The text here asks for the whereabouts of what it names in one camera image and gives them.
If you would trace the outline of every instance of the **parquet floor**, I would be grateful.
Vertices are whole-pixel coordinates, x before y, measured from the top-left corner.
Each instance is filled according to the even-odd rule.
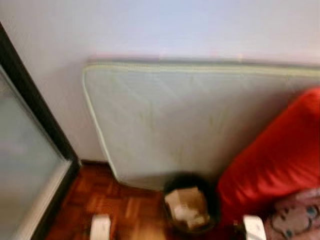
[[[46,240],[89,240],[92,216],[109,214],[114,240],[225,240],[230,231],[181,235],[166,221],[162,193],[119,184],[108,165],[84,165]]]

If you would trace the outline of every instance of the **mattress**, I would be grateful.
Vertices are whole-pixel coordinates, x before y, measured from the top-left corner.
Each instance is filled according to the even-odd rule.
[[[161,190],[181,172],[216,180],[301,91],[316,67],[94,62],[83,91],[116,179]]]

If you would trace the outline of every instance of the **wall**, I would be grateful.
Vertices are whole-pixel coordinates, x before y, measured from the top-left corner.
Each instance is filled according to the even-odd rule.
[[[0,20],[82,159],[104,159],[81,87],[89,57],[320,64],[319,0],[2,0]]]

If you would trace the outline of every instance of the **glass door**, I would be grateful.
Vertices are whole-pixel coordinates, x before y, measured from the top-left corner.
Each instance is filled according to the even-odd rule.
[[[67,167],[0,66],[0,239],[32,234]]]

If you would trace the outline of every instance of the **red cushion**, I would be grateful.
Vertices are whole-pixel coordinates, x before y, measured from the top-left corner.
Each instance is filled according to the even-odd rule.
[[[308,90],[240,153],[219,180],[222,224],[320,186],[320,87]]]

